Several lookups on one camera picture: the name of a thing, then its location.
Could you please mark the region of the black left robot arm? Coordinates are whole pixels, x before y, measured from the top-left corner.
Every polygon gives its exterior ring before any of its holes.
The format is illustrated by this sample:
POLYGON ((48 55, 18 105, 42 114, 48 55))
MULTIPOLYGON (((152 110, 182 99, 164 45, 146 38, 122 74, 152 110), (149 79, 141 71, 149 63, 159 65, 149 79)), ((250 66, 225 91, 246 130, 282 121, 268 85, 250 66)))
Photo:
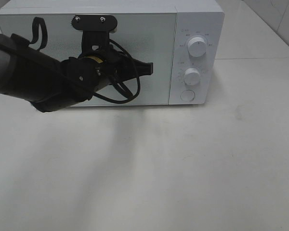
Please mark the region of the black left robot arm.
POLYGON ((153 74, 153 64, 124 49, 89 51, 58 61, 16 34, 0 34, 0 94, 23 99, 40 112, 54 112, 92 98, 123 104, 134 100, 125 82, 153 74))

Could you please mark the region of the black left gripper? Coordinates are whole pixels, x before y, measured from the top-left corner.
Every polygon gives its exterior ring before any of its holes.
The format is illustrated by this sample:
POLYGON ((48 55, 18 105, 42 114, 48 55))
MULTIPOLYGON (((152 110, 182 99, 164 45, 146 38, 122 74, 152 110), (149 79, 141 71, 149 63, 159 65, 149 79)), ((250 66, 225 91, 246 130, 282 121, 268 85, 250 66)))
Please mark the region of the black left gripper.
POLYGON ((88 51, 82 53, 78 59, 91 65, 93 79, 98 81, 95 89, 135 79, 137 76, 150 76, 154 71, 153 63, 132 61, 126 53, 113 48, 108 52, 88 51))

